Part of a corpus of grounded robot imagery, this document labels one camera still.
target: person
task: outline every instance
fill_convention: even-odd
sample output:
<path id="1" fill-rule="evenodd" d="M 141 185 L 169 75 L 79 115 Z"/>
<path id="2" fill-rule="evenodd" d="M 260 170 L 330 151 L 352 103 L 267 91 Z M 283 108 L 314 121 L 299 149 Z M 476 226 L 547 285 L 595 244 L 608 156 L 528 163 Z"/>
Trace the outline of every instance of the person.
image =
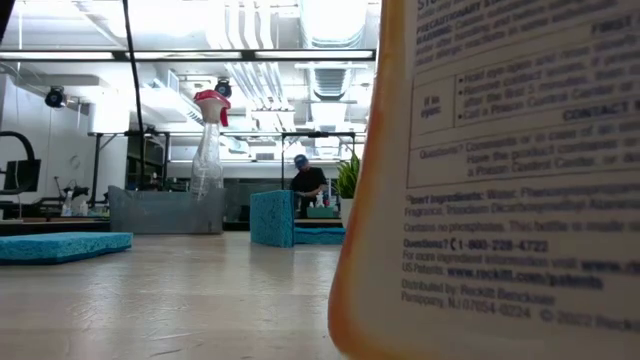
<path id="1" fill-rule="evenodd" d="M 291 190 L 300 199 L 300 217 L 307 218 L 307 208 L 315 204 L 316 195 L 327 190 L 327 178 L 320 168 L 312 167 L 304 155 L 298 155 L 293 159 L 298 174 L 291 180 Z"/>

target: spray bottle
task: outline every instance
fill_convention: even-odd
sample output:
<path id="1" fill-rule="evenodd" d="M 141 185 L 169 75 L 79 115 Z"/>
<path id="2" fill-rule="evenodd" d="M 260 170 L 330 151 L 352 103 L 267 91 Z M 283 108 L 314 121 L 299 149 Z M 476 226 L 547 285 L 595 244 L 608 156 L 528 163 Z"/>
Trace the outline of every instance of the spray bottle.
<path id="1" fill-rule="evenodd" d="M 195 200 L 201 200 L 207 196 L 210 188 L 223 187 L 218 124 L 229 126 L 227 110 L 231 108 L 231 103 L 215 90 L 199 92 L 194 100 L 202 111 L 204 129 L 198 151 L 193 158 L 191 194 Z"/>

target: blue sponge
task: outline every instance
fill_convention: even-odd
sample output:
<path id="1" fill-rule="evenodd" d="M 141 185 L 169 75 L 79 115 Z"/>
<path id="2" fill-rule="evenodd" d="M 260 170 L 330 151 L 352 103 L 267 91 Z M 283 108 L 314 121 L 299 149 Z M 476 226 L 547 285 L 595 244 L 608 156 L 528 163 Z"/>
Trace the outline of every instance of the blue sponge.
<path id="1" fill-rule="evenodd" d="M 296 228 L 296 244 L 342 245 L 343 228 Z"/>
<path id="2" fill-rule="evenodd" d="M 0 237 L 0 264 L 60 264 L 124 251 L 131 233 L 56 233 Z"/>

